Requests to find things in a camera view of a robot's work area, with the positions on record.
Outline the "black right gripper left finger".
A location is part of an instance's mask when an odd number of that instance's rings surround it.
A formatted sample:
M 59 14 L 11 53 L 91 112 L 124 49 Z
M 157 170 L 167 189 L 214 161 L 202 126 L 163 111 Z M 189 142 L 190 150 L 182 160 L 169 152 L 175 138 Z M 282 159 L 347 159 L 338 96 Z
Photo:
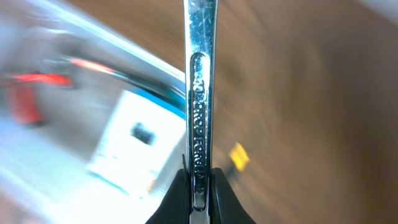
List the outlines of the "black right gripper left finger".
M 188 224 L 190 215 L 190 186 L 185 155 L 183 169 L 179 169 L 158 209 L 146 224 Z

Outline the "clear plastic container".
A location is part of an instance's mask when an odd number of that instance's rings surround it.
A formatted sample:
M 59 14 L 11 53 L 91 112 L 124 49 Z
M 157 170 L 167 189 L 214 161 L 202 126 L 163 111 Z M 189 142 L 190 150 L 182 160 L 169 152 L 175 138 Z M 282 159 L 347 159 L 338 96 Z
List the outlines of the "clear plastic container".
M 29 126 L 11 116 L 1 86 L 1 222 L 148 221 L 181 166 L 185 133 L 144 197 L 88 164 L 122 91 L 184 111 L 184 73 L 67 1 L 2 1 L 1 78 L 32 72 L 66 75 L 74 87 L 37 83 L 44 124 Z

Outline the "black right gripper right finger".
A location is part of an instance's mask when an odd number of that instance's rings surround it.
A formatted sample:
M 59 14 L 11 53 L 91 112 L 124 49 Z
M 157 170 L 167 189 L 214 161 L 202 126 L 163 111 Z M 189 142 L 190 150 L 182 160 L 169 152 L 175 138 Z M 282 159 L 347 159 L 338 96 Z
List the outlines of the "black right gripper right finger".
M 211 172 L 211 223 L 256 224 L 240 204 L 224 172 L 220 168 Z

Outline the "black yellow screwdriver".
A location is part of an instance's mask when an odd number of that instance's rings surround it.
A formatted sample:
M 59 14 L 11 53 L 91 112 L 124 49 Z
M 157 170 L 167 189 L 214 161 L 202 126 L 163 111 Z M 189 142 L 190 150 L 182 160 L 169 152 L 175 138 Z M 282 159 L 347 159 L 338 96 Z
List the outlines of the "black yellow screwdriver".
M 228 153 L 228 163 L 224 173 L 228 180 L 233 180 L 243 173 L 250 162 L 250 158 L 243 146 L 236 142 Z

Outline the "red handled pliers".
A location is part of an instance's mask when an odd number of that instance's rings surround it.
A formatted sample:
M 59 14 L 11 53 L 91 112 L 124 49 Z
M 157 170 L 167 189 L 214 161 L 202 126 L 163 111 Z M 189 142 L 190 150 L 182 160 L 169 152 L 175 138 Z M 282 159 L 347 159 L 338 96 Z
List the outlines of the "red handled pliers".
M 1 78 L 1 86 L 5 88 L 9 111 L 18 123 L 29 126 L 42 126 L 44 124 L 44 118 L 35 99 L 37 83 L 67 88 L 74 87 L 71 78 L 59 73 L 20 73 Z

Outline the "silver combination wrench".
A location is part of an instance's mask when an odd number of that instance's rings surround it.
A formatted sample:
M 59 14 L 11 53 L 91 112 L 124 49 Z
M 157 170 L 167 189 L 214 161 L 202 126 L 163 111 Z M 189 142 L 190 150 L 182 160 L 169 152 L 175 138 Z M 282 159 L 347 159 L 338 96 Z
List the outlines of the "silver combination wrench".
M 184 0 L 189 223 L 210 223 L 217 0 Z

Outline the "blue white cardboard box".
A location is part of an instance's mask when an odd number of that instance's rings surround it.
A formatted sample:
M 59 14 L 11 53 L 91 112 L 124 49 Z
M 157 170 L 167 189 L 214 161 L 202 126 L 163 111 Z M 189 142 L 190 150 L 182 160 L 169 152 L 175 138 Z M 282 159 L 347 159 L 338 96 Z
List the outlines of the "blue white cardboard box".
M 185 112 L 141 90 L 121 92 L 88 164 L 126 195 L 144 197 L 185 133 Z

